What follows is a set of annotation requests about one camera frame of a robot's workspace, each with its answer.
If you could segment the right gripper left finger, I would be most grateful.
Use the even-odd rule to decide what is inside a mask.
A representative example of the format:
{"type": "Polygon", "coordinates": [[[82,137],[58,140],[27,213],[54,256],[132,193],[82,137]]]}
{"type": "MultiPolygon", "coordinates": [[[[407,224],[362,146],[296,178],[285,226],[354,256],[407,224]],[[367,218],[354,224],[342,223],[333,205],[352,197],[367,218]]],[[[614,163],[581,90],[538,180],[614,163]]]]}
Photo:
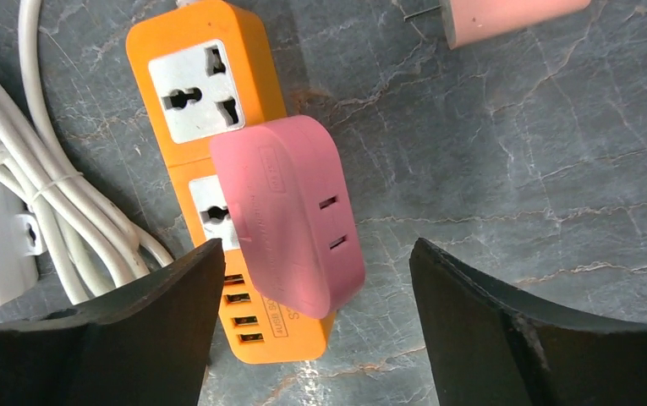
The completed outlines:
{"type": "Polygon", "coordinates": [[[0,405],[195,405],[222,296],[222,241],[40,319],[0,324],[0,405]]]}

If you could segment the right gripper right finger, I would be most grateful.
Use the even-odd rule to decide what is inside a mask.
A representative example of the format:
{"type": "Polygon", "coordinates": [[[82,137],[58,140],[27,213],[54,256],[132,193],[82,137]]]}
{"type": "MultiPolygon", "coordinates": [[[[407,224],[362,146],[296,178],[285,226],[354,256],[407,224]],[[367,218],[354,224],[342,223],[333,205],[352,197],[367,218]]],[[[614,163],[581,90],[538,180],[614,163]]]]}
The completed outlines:
{"type": "Polygon", "coordinates": [[[647,405],[647,324],[553,303],[427,239],[409,259],[442,405],[647,405]]]}

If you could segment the pink plug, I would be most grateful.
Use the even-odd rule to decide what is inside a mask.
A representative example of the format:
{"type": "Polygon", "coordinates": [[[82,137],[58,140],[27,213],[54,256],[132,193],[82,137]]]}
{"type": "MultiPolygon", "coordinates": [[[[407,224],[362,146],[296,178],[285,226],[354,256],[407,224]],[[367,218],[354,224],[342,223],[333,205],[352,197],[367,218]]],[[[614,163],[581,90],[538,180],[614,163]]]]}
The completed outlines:
{"type": "Polygon", "coordinates": [[[365,264],[337,147],[297,115],[215,136],[211,158],[255,289],[315,319],[349,302],[365,264]]]}

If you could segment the pink charger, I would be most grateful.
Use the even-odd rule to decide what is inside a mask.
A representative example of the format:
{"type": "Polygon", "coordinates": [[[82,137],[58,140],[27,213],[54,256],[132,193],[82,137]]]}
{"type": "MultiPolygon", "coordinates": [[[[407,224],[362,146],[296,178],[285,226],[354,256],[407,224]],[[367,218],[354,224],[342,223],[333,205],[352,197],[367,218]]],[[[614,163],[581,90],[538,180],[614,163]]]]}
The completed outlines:
{"type": "Polygon", "coordinates": [[[590,0],[440,0],[403,19],[440,13],[448,47],[456,49],[576,13],[589,4],[590,0]]]}

